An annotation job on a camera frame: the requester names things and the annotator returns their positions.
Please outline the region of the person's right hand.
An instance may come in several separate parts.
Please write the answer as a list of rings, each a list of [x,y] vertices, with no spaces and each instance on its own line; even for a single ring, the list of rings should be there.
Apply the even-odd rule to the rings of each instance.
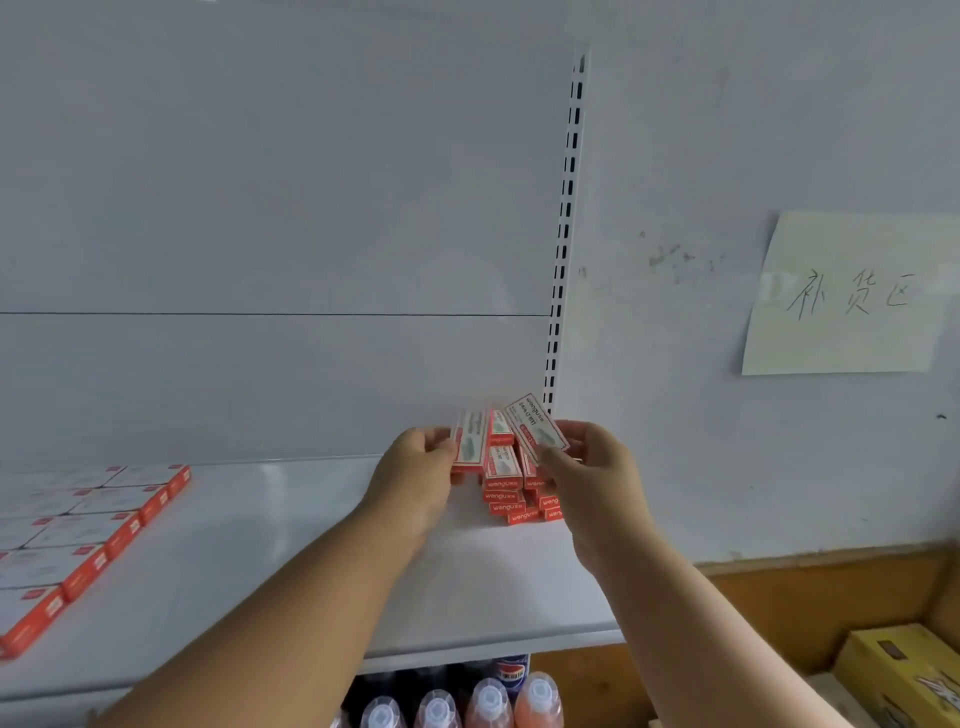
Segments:
[[[659,540],[630,449],[603,426],[557,419],[577,459],[577,484],[557,490],[582,565],[598,580],[644,559]]]

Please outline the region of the person's left hand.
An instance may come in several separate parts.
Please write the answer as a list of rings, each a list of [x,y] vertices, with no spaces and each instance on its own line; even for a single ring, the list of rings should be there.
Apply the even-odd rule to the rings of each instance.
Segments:
[[[402,431],[382,455],[359,510],[420,546],[443,516],[452,483],[450,471],[429,467],[417,455],[417,429]]]

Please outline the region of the red white staple box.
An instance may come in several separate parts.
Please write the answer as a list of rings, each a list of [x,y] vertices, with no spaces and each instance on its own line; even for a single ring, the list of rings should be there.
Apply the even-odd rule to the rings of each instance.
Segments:
[[[491,426],[490,408],[462,409],[451,426],[450,439],[456,454],[450,470],[453,485],[468,478],[484,475],[489,455]]]
[[[534,464],[540,463],[539,456],[544,448],[562,453],[570,451],[570,441],[536,394],[523,394],[504,405],[501,411],[521,449]]]

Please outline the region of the person's left forearm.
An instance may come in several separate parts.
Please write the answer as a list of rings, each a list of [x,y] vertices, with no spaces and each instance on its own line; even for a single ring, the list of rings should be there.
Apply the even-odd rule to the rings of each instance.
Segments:
[[[358,507],[89,728],[329,728],[436,517]]]

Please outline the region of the person's right forearm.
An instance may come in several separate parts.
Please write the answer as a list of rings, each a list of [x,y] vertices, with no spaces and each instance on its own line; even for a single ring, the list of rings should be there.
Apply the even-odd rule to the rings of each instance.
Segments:
[[[589,561],[662,728],[851,728],[657,533]]]

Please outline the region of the pile of small red boxes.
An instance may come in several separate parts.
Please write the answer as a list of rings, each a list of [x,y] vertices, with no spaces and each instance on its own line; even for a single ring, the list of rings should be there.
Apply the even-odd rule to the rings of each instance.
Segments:
[[[564,518],[553,480],[543,477],[522,436],[503,412],[489,411],[488,450],[481,476],[482,499],[507,526]]]

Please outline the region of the white metal shelf board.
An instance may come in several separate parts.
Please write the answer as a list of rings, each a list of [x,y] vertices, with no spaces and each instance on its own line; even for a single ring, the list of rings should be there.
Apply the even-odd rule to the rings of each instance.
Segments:
[[[359,502],[376,457],[192,466],[191,483],[21,657],[0,728],[76,726],[246,599]],[[506,526],[476,485],[394,587],[360,674],[617,642],[566,524]]]

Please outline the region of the orange drink bottle clear cap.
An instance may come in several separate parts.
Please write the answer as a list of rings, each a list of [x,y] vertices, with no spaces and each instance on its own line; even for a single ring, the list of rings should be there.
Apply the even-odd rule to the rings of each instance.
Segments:
[[[462,728],[515,728],[512,704],[500,681],[487,677],[475,685]]]
[[[565,728],[558,686],[545,672],[526,679],[513,705],[514,728]]]

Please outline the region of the white shelf back panel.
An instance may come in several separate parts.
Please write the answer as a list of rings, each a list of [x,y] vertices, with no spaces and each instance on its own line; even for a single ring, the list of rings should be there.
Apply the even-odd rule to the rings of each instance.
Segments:
[[[376,454],[548,382],[568,0],[0,0],[0,467]]]

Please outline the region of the pink drink bottle clear cap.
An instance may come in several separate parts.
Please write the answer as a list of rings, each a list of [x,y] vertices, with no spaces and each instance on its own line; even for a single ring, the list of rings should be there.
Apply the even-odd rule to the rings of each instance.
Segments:
[[[358,728],[407,728],[407,726],[398,701],[389,695],[379,695],[366,704]]]
[[[444,689],[432,689],[420,700],[413,728],[463,728],[453,696]]]

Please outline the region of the pale yellow paper note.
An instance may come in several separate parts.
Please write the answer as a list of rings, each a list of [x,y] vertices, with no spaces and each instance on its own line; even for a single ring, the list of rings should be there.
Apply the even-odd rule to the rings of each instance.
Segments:
[[[960,216],[786,211],[741,374],[924,373],[960,296]]]

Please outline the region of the row of flat orange cartons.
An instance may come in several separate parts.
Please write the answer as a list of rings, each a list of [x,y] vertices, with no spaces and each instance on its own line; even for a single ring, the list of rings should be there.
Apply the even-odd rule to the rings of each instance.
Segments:
[[[27,652],[192,480],[186,464],[0,469],[0,661]]]

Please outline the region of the yellow cardboard carton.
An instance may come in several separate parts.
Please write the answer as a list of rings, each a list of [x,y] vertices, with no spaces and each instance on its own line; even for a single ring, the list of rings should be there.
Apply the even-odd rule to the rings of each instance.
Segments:
[[[831,672],[880,728],[960,728],[960,654],[921,624],[848,633]]]

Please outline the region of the white slotted upright rail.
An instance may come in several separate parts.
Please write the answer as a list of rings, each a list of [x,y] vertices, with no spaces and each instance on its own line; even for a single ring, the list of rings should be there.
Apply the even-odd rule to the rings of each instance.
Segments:
[[[571,261],[575,233],[575,214],[579,190],[578,170],[581,166],[584,98],[590,72],[591,48],[575,42],[567,99],[567,121],[562,155],[561,188],[554,269],[551,277],[548,312],[547,345],[544,367],[542,404],[550,415],[558,413],[558,390],[561,374],[562,341],[570,287]]]

